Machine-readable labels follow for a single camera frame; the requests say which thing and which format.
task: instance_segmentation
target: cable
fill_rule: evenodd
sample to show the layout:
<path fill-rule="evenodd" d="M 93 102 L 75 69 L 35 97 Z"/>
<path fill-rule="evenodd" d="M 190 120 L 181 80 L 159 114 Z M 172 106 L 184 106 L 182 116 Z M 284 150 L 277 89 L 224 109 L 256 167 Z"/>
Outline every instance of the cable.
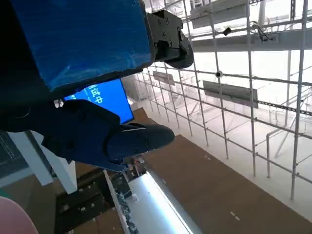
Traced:
<path fill-rule="evenodd" d="M 269 38 L 269 37 L 262 31 L 262 29 L 261 29 L 259 26 L 258 26 L 258 30 L 260 30 L 261 33 L 262 33 L 268 40 L 273 40 L 273 39 Z"/>

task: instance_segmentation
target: monitor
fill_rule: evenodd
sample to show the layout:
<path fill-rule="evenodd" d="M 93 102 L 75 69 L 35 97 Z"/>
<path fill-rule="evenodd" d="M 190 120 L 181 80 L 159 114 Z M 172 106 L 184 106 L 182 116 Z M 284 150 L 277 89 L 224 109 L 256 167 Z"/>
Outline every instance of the monitor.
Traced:
<path fill-rule="evenodd" d="M 121 123 L 133 120 L 133 114 L 120 79 L 93 84 L 68 96 L 65 100 L 84 99 L 120 117 Z"/>

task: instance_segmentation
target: metal pole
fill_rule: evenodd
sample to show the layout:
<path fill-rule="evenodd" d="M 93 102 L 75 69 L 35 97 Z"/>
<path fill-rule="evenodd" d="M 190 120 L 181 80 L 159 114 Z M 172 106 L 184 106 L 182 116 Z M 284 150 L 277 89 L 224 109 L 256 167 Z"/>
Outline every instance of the metal pole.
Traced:
<path fill-rule="evenodd" d="M 251 53 L 251 33 L 250 33 L 250 9 L 249 0 L 246 0 L 247 18 L 247 44 L 248 44 L 248 65 L 249 65 L 249 89 L 250 89 L 250 115 L 252 118 L 252 145 L 253 145 L 253 175 L 255 176 L 255 145 L 254 145 L 254 90 L 252 74 L 252 53 Z"/>
<path fill-rule="evenodd" d="M 178 116 L 180 116 L 180 117 L 182 117 L 182 118 L 184 118 L 184 119 L 187 119 L 185 116 L 183 116 L 183 115 L 181 115 L 181 114 L 179 114 L 179 113 L 178 113 Z M 197 126 L 203 128 L 202 125 L 200 125 L 199 123 L 196 123 L 195 121 L 190 120 L 190 122 L 192 122 L 193 124 L 196 124 Z M 222 136 L 221 134 L 218 134 L 218 133 L 216 133 L 216 132 L 214 132 L 214 131 L 212 131 L 212 130 L 209 130 L 209 131 L 210 131 L 211 133 L 216 134 L 217 136 L 219 136 L 219 137 L 221 137 L 221 138 L 224 138 L 224 136 Z M 235 141 L 233 141 L 233 140 L 231 140 L 231 139 L 229 139 L 229 138 L 228 138 L 228 142 L 231 142 L 231 143 L 233 143 L 234 145 L 236 145 L 236 146 L 238 146 L 238 147 L 240 147 L 240 148 L 242 148 L 242 149 L 244 149 L 244 150 L 246 150 L 246 151 L 252 153 L 252 151 L 251 151 L 250 149 L 246 148 L 245 146 L 242 146 L 242 145 L 238 144 L 237 142 L 235 142 Z M 259 158 L 261 158 L 261 159 L 263 159 L 263 160 L 265 160 L 265 161 L 269 161 L 271 164 L 273 164 L 273 165 L 275 165 L 275 166 L 277 166 L 277 167 L 279 167 L 279 168 L 281 168 L 281 169 L 283 169 L 283 170 L 285 170 L 285 171 L 287 171 L 287 172 L 289 172 L 289 173 L 292 173 L 292 171 L 291 171 L 290 169 L 288 169 L 288 168 L 286 168 L 286 167 L 284 167 L 284 166 L 282 166 L 282 165 L 280 165 L 280 164 L 278 164 L 278 163 L 276 163 L 276 162 L 274 162 L 274 161 L 272 161 L 272 160 L 269 160 L 269 159 L 265 158 L 264 156 L 260 155 L 259 153 L 256 153 L 256 154 L 257 154 L 257 156 L 258 156 Z M 300 174 L 298 174 L 298 173 L 296 174 L 296 176 L 297 176 L 298 178 L 301 178 L 301 179 L 305 180 L 306 182 L 312 184 L 312 181 L 311 181 L 310 179 L 308 179 L 308 178 L 306 178 L 306 177 L 304 177 L 304 176 L 302 176 L 302 175 L 300 175 Z"/>
<path fill-rule="evenodd" d="M 159 83 L 159 88 L 160 88 L 160 93 L 161 93 L 162 101 L 163 101 L 163 103 L 164 103 L 164 106 L 166 107 L 164 94 L 162 93 L 162 88 L 161 88 L 161 84 L 160 84 L 160 81 L 159 81 L 159 80 L 158 80 L 158 83 Z M 167 108 L 165 108 L 165 111 L 166 111 L 166 115 L 167 115 L 168 122 L 170 122 Z"/>
<path fill-rule="evenodd" d="M 290 13 L 290 20 L 294 20 L 296 14 L 296 0 L 291 0 L 291 13 Z M 292 51 L 289 50 L 287 53 L 287 80 L 291 79 L 291 65 L 292 65 Z M 286 94 L 286 106 L 289 106 L 289 89 L 290 84 L 287 84 L 287 94 Z M 287 125 L 288 121 L 288 110 L 285 112 L 285 126 Z"/>
<path fill-rule="evenodd" d="M 187 16 L 185 0 L 183 0 L 183 6 L 184 6 L 184 11 L 185 11 L 185 16 Z M 189 21 L 187 21 L 187 30 L 188 30 L 188 33 L 189 33 L 190 43 L 192 44 L 191 31 L 190 31 L 190 22 Z M 197 85 L 197 91 L 198 91 L 198 97 L 199 97 L 201 116 L 203 118 L 203 124 L 204 124 L 205 138 L 206 138 L 207 146 L 209 146 L 208 138 L 207 138 L 206 124 L 205 124 L 205 117 L 204 117 L 204 112 L 203 112 L 203 104 L 201 102 L 201 96 L 200 96 L 200 90 L 199 90 L 199 81 L 198 81 L 198 77 L 197 77 L 195 61 L 194 61 L 194 70 L 195 70 L 194 73 L 195 73 L 195 78 L 196 78 L 196 85 Z"/>
<path fill-rule="evenodd" d="M 150 78 L 150 83 L 151 83 L 152 90 L 153 90 L 153 93 L 154 93 L 154 98 L 155 98 L 156 106 L 157 106 L 157 109 L 158 109 L 158 113 L 159 113 L 159 115 L 160 115 L 159 103 L 157 102 L 157 99 L 156 99 L 154 86 L 152 85 L 152 78 L 151 78 L 151 74 L 150 74 L 150 71 L 149 71 L 148 69 L 147 69 L 147 73 L 148 73 L 148 76 L 149 76 L 149 78 Z"/>
<path fill-rule="evenodd" d="M 198 99 L 193 98 L 193 97 L 190 97 L 190 96 L 187 96 L 187 95 L 185 95 L 185 97 L 186 97 L 186 98 L 189 98 L 189 99 L 192 99 L 192 100 L 194 100 L 194 101 L 199 101 Z M 202 103 L 207 104 L 207 105 L 210 105 L 210 106 L 213 106 L 213 107 L 218 108 L 218 109 L 221 109 L 221 107 L 219 107 L 219 106 L 217 106 L 217 105 L 214 105 L 214 104 L 212 104 L 212 103 L 206 102 L 206 101 L 202 101 Z M 232 110 L 227 109 L 227 108 L 224 108 L 224 110 L 227 111 L 227 112 L 229 112 L 229 113 L 232 113 L 232 114 L 235 114 L 235 115 L 238 115 L 238 116 L 242 116 L 242 117 L 244 117 L 244 118 L 251 119 L 250 116 L 247 116 L 247 115 L 245 115 L 245 114 L 241 114 L 241 113 L 239 113 L 239 112 L 235 112 L 235 111 L 232 111 Z M 286 131 L 286 132 L 290 132 L 290 133 L 293 133 L 293 134 L 295 133 L 295 131 L 293 131 L 293 130 L 291 130 L 291 129 L 288 129 L 288 128 L 285 128 L 285 127 L 282 127 L 282 126 L 279 126 L 279 125 L 276 125 L 276 124 L 273 124 L 273 123 L 268 123 L 268 122 L 263 121 L 263 120 L 260 120 L 260 119 L 258 119 L 258 118 L 256 118 L 256 117 L 254 118 L 254 121 L 259 122 L 259 123 L 266 124 L 266 125 L 271 126 L 271 127 L 274 127 L 274 128 L 278 128 L 278 129 L 283 130 L 283 131 Z M 301 136 L 301 137 L 305 137 L 305 138 L 307 138 L 307 139 L 312 140 L 312 136 L 310 136 L 310 135 L 307 135 L 307 134 L 304 134 L 304 133 L 298 133 L 298 135 Z"/>
<path fill-rule="evenodd" d="M 293 161 L 292 161 L 292 190 L 291 200 L 294 199 L 294 187 L 296 180 L 296 167 L 297 167 L 297 153 L 298 153 L 298 133 L 300 123 L 300 104 L 301 104 L 301 90 L 302 90 L 302 75 L 303 75 L 303 61 L 304 61 L 304 50 L 306 47 L 306 32 L 307 32 L 307 14 L 308 14 L 308 0 L 303 1 L 302 11 L 302 44 L 300 49 L 300 61 L 299 61 L 299 78 L 298 78 L 298 97 L 297 97 L 297 113 L 296 113 L 296 124 L 294 134 L 294 146 L 293 146 Z"/>
<path fill-rule="evenodd" d="M 307 18 L 307 21 L 311 21 L 312 20 L 312 17 L 308 17 Z M 262 26 L 263 29 L 266 29 L 266 28 L 271 28 L 271 27 L 276 27 L 276 26 L 282 26 L 282 25 L 287 25 L 287 24 L 297 24 L 297 23 L 301 23 L 302 22 L 302 19 L 294 19 L 294 20 L 289 20 L 289 21 L 283 21 L 283 22 L 278 22 L 278 23 L 271 23 L 271 24 L 265 24 Z M 246 31 L 247 28 L 239 28 L 239 29 L 233 29 L 232 30 L 232 33 L 236 33 L 236 32 L 244 32 Z M 205 33 L 205 34 L 200 34 L 200 35 L 194 35 L 192 36 L 192 38 L 198 38 L 198 37 L 207 37 L 207 36 L 212 36 L 213 33 Z"/>
<path fill-rule="evenodd" d="M 211 26 L 212 31 L 213 31 L 214 56 L 215 56 L 216 70 L 217 70 L 217 72 L 220 72 L 219 60 L 218 60 L 218 51 L 217 51 L 217 41 L 216 41 L 216 38 L 215 38 L 215 26 L 214 26 L 214 18 L 213 18 L 213 5 L 212 5 L 211 0 L 209 0 L 209 5 L 210 5 L 210 10 L 211 10 L 209 15 L 210 15 L 210 26 Z M 226 137 L 226 125 L 225 125 L 225 116 L 224 116 L 224 107 L 223 107 L 222 84 L 221 84 L 220 76 L 217 76 L 217 78 L 218 78 L 219 93 L 220 93 L 220 105 L 221 105 L 221 114 L 222 114 L 223 134 L 224 134 L 226 159 L 229 159 L 228 140 L 227 140 L 227 137 Z"/>
<path fill-rule="evenodd" d="M 148 92 L 148 88 L 147 88 L 147 85 L 146 85 L 146 82 L 145 82 L 145 79 L 144 79 L 144 75 L 142 74 L 142 76 L 143 76 L 143 81 L 144 81 L 144 84 L 145 84 L 145 89 L 146 89 L 146 93 L 147 93 L 147 96 L 148 96 L 148 100 L 150 101 L 152 112 L 154 112 L 154 109 L 153 109 L 153 106 L 152 106 L 152 102 L 151 102 L 150 92 Z"/>
<path fill-rule="evenodd" d="M 296 116 L 293 117 L 289 128 L 292 128 L 292 127 L 293 127 L 293 124 L 294 124 L 295 120 L 296 120 Z M 282 149 L 282 147 L 283 147 L 283 145 L 284 145 L 284 143 L 285 143 L 285 140 L 286 140 L 286 138 L 288 137 L 288 134 L 289 134 L 289 132 L 287 132 L 286 135 L 284 136 L 284 138 L 283 138 L 281 144 L 279 145 L 279 147 L 278 147 L 278 149 L 277 149 L 277 151 L 276 151 L 276 153 L 275 153 L 275 155 L 274 155 L 274 158 L 278 158 L 278 156 L 279 156 L 278 154 L 279 154 L 279 152 L 281 151 L 281 149 Z"/>
<path fill-rule="evenodd" d="M 178 120 L 177 114 L 176 114 L 176 104 L 175 104 L 175 101 L 174 101 L 174 96 L 172 95 L 171 84 L 170 84 L 169 77 L 168 77 L 167 66 L 166 66 L 165 63 L 164 63 L 164 65 L 165 65 L 165 69 L 166 69 L 166 75 L 167 75 L 168 85 L 169 85 L 169 89 L 170 89 L 170 95 L 171 95 L 171 99 L 172 99 L 172 104 L 173 104 L 174 110 L 175 110 L 175 117 L 176 117 L 177 127 L 180 128 L 179 120 Z"/>
<path fill-rule="evenodd" d="M 165 9 L 167 10 L 168 7 L 167 7 L 167 5 L 166 5 L 166 0 L 164 0 L 164 6 L 165 6 Z M 169 85 L 169 90 L 170 90 L 170 95 L 171 95 L 171 100 L 172 100 L 172 104 L 173 104 L 174 110 L 175 110 L 175 117 L 176 117 L 177 127 L 180 128 L 179 120 L 178 120 L 177 114 L 176 114 L 176 105 L 175 105 L 174 97 L 173 97 L 173 95 L 172 95 L 171 85 L 170 85 L 170 81 L 169 81 L 169 77 L 168 77 L 167 66 L 166 66 L 166 63 L 163 63 L 163 64 L 164 64 L 164 66 L 165 66 L 166 75 L 167 75 L 167 80 L 168 80 L 168 85 Z"/>
<path fill-rule="evenodd" d="M 189 111 L 187 109 L 186 99 L 185 99 L 185 94 L 184 94 L 184 88 L 183 88 L 182 79 L 181 79 L 181 73 L 180 73 L 179 70 L 178 70 L 178 73 L 179 73 L 180 84 L 181 84 L 181 89 L 182 89 L 182 94 L 183 94 L 183 99 L 184 99 L 184 104 L 185 104 L 186 116 L 187 116 L 187 120 L 189 122 L 191 136 L 193 136 L 193 132 L 192 132 L 192 128 L 191 128 L 191 122 L 190 122 L 190 117 L 189 117 Z"/>
<path fill-rule="evenodd" d="M 189 72 L 190 70 L 186 70 L 186 69 L 179 69 L 180 71 L 187 71 Z M 210 74 L 210 75 L 215 75 L 215 72 L 206 72 L 206 71 L 200 71 L 200 70 L 194 70 L 195 72 L 198 73 L 203 73 L 203 74 Z M 238 75 L 238 74 L 227 74 L 227 73 L 223 73 L 224 77 L 236 77 L 236 78 L 244 78 L 244 79 L 249 79 L 249 76 L 245 76 L 245 75 Z M 263 77 L 257 77 L 257 76 L 253 76 L 254 80 L 263 80 L 263 81 L 270 81 L 270 82 L 277 82 L 277 83 L 288 83 L 288 84 L 298 84 L 297 81 L 293 81 L 293 80 L 286 80 L 286 79 L 276 79 L 276 78 L 263 78 Z M 312 83 L 310 82 L 302 82 L 302 85 L 304 86 L 312 86 Z"/>
<path fill-rule="evenodd" d="M 266 0 L 260 3 L 259 20 L 258 20 L 259 26 L 262 26 L 265 24 L 265 5 L 266 5 Z"/>

